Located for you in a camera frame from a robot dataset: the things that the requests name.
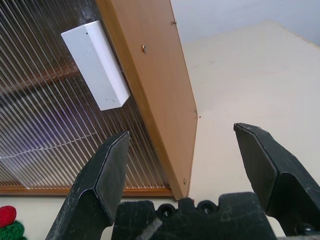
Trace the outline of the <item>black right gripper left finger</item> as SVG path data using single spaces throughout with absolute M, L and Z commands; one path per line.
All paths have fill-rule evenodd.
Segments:
M 115 222 L 121 201 L 128 159 L 130 133 L 107 138 L 77 175 L 48 240 L 99 240 Z

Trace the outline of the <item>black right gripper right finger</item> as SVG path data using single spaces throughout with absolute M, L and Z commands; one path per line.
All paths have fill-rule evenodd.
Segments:
M 320 186 L 287 149 L 266 130 L 235 123 L 246 175 L 267 216 L 286 235 L 320 233 Z

